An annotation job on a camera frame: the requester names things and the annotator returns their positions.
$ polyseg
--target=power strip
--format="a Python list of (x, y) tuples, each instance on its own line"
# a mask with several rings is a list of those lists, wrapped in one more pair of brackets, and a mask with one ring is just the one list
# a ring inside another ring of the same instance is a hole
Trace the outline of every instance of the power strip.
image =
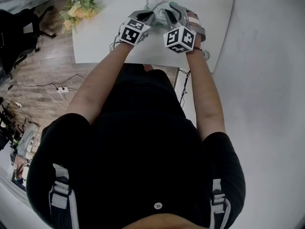
[(58, 88), (57, 92), (59, 94), (60, 93), (67, 93), (67, 92), (69, 92), (69, 88), (67, 86), (64, 86), (64, 87), (58, 86), (57, 88)]

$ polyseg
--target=button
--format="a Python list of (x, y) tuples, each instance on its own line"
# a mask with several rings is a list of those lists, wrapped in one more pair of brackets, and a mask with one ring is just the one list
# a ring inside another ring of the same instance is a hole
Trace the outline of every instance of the button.
[(163, 206), (162, 203), (155, 203), (155, 204), (154, 204), (154, 208), (155, 208), (155, 209), (161, 209), (162, 206)]

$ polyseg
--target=backpack strap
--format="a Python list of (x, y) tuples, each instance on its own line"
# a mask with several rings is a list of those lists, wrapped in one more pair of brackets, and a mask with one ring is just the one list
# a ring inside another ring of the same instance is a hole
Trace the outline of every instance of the backpack strap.
[(52, 225), (56, 229), (79, 229), (76, 198), (69, 186), (68, 170), (53, 164), (56, 179), (49, 192)]
[(221, 189), (221, 179), (213, 180), (210, 229), (224, 229), (230, 215), (231, 204)]

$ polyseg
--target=wooden floor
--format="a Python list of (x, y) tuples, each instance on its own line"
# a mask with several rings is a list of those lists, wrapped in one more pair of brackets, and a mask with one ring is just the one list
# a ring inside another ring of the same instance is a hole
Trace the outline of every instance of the wooden floor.
[[(88, 73), (96, 66), (96, 63), (80, 63), (76, 64), (73, 52), (73, 43), (71, 34), (63, 34), (61, 31), (63, 18), (59, 14), (60, 10), (65, 10), (65, 3), (67, 0), (50, 0), (42, 5), (39, 5), (35, 13), (39, 16), (48, 6), (54, 6), (52, 12), (48, 12), (41, 22), (41, 30), (53, 34), (57, 37), (53, 40), (47, 37), (39, 38), (39, 52), (33, 52), (28, 55), (27, 59), (16, 67), (12, 73), (13, 79), (1, 86), (0, 95), (4, 95), (8, 87), (13, 84), (24, 84), (28, 86), (45, 85), (48, 83), (55, 83), (60, 86), (61, 83), (74, 74), (88, 75)], [(174, 85), (177, 75), (177, 68), (154, 66), (166, 72), (172, 84)], [(72, 89), (78, 89), (84, 79), (75, 76), (68, 80), (64, 85)], [(24, 91), (26, 96), (39, 97), (41, 94), (52, 95), (61, 105), (68, 107), (67, 103), (62, 100), (57, 93), (54, 85), (44, 87), (24, 87), (14, 86), (4, 96), (5, 106), (9, 105), (9, 111), (16, 116), (14, 121), (16, 124), (22, 125), (24, 123), (24, 113), (28, 114), (27, 119), (37, 123), (40, 126), (38, 139), (40, 138), (43, 128), (48, 126), (56, 118), (63, 115), (66, 111), (59, 106), (51, 97), (41, 96), (40, 99), (25, 99), (21, 96), (21, 91)], [(75, 91), (62, 94), (68, 102), (71, 101)], [(16, 106), (18, 98), (22, 103), (22, 110)]]

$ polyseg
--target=white table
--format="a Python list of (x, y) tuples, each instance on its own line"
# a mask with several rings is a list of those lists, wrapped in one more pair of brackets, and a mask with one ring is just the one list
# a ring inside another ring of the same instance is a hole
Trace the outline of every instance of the white table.
[[(99, 62), (109, 53), (109, 45), (118, 33), (119, 26), (135, 10), (142, 10), (145, 0), (96, 0), (104, 9), (91, 21), (78, 25), (73, 33), (76, 63)], [(170, 0), (197, 13), (206, 30), (202, 48), (210, 52), (208, 61), (214, 71), (227, 31), (233, 0)], [(152, 28), (148, 38), (137, 45), (126, 62), (187, 67), (185, 54), (176, 54), (164, 47), (165, 28)]]

